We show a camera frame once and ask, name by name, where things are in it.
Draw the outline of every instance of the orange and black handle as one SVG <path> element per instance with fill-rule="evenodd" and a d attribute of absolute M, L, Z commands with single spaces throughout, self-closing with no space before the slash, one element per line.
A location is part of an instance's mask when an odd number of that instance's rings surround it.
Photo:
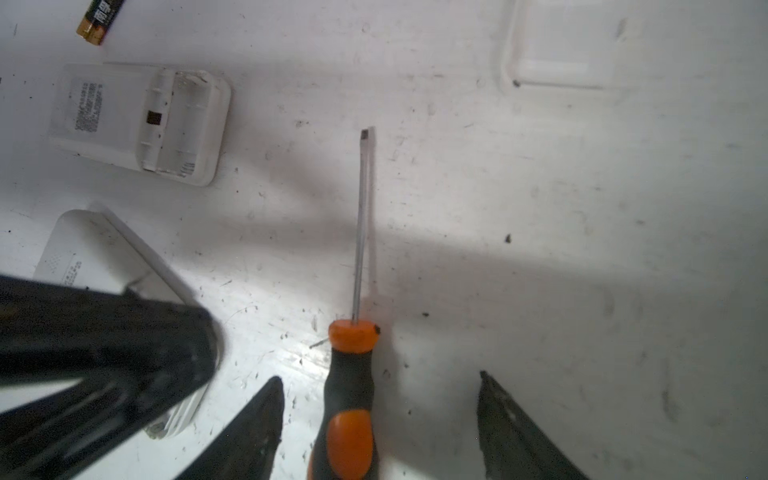
<path fill-rule="evenodd" d="M 378 478 L 373 439 L 371 356 L 381 330 L 368 320 L 337 320 L 328 328 L 333 348 L 324 391 L 323 424 L 310 457 L 308 480 Z"/>

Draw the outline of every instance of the black plastic part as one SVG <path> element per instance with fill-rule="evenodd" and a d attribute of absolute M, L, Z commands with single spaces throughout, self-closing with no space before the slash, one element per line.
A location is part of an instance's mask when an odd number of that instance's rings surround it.
<path fill-rule="evenodd" d="M 338 413 L 345 410 L 365 409 L 369 412 L 373 407 L 373 376 L 371 374 L 371 358 L 373 352 L 362 354 L 342 353 L 331 351 L 331 366 L 328 372 L 323 399 L 323 424 L 317 433 L 311 465 L 313 480 L 336 480 L 328 463 L 326 449 L 326 433 L 328 422 Z M 376 440 L 373 441 L 373 460 L 371 468 L 363 480 L 373 480 L 379 477 L 379 453 Z"/>
<path fill-rule="evenodd" d="M 214 374 L 208 312 L 0 276 L 0 385 L 80 379 L 0 415 L 0 478 L 70 478 Z"/>
<path fill-rule="evenodd" d="M 122 6 L 123 0 L 94 0 L 85 12 L 85 18 L 94 26 L 103 25 L 104 28 L 109 29 Z"/>
<path fill-rule="evenodd" d="M 487 372 L 480 372 L 480 449 L 490 480 L 588 480 Z"/>
<path fill-rule="evenodd" d="M 283 431 L 283 382 L 272 377 L 177 480 L 267 480 Z"/>

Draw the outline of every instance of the scratch mark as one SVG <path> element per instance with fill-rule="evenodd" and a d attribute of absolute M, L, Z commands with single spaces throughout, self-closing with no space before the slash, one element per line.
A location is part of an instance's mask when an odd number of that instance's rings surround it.
<path fill-rule="evenodd" d="M 322 344 L 324 344 L 324 343 L 325 343 L 325 342 L 327 342 L 327 341 L 328 341 L 328 338 L 326 337 L 326 338 L 324 338 L 324 339 L 320 340 L 319 342 L 317 342 L 317 343 L 313 343 L 312 345 L 310 345 L 310 348 L 311 348 L 311 349 L 313 349 L 313 348 L 315 348 L 316 346 L 321 346 Z"/>
<path fill-rule="evenodd" d="M 584 404 L 587 406 L 590 412 L 594 411 L 594 407 L 590 403 L 589 400 L 587 400 L 587 394 L 584 392 L 584 386 L 579 385 L 578 386 L 578 395 L 581 397 L 581 401 L 584 402 Z"/>
<path fill-rule="evenodd" d="M 221 325 L 221 326 L 227 325 L 227 324 L 229 323 L 229 321 L 230 321 L 230 320 L 232 320 L 232 317 L 233 317 L 233 316 L 235 316 L 235 315 L 237 315 L 238 313 L 240 313 L 240 312 L 247 312 L 247 311 L 248 311 L 248 307 L 250 307 L 250 306 L 256 306 L 256 305 L 255 305 L 255 304 L 254 304 L 254 305 L 249 305 L 249 306 L 246 306 L 246 307 L 244 307 L 244 308 L 241 308 L 240 310 L 237 310 L 235 313 L 233 313 L 232 315 L 230 315 L 230 318 L 228 318 L 226 321 L 224 321 L 224 323 L 222 323 L 222 325 Z"/>
<path fill-rule="evenodd" d="M 21 215 L 22 217 L 31 218 L 29 215 L 24 215 L 23 213 L 21 213 L 21 212 L 17 212 L 16 210 L 13 210 L 13 209 L 11 209 L 10 211 L 11 211 L 11 212 L 13 212 L 14 214 L 19 214 L 19 215 Z"/>
<path fill-rule="evenodd" d="M 680 416 L 680 406 L 672 396 L 672 374 L 668 358 L 661 361 L 661 378 L 663 385 L 661 390 L 661 409 L 664 411 L 667 420 L 677 423 L 677 418 Z"/>

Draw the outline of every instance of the screwdriver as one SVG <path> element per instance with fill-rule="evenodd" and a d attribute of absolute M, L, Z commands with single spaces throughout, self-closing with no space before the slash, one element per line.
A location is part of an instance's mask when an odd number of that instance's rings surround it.
<path fill-rule="evenodd" d="M 381 330 L 374 322 L 360 319 L 373 134 L 373 127 L 360 133 L 360 190 L 352 319 L 336 320 L 328 328 L 332 347 L 331 366 L 323 392 L 323 423 L 310 456 L 308 480 L 370 480 L 379 477 L 379 454 L 371 423 L 371 356 Z"/>

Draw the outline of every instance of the white plastic device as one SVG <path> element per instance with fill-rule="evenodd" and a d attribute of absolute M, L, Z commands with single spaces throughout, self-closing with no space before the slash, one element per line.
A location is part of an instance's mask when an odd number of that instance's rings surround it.
<path fill-rule="evenodd" d="M 197 186 L 214 178 L 231 89 L 206 71 L 69 64 L 49 141 L 92 160 Z"/>
<path fill-rule="evenodd" d="M 499 84 L 605 88 L 627 26 L 627 0 L 515 0 Z"/>
<path fill-rule="evenodd" d="M 183 303 L 105 215 L 87 210 L 70 210 L 59 217 L 33 278 L 117 294 L 130 285 L 141 298 Z M 56 385 L 48 388 L 50 394 Z M 206 388 L 200 387 L 144 431 L 153 439 L 181 432 L 192 420 Z"/>

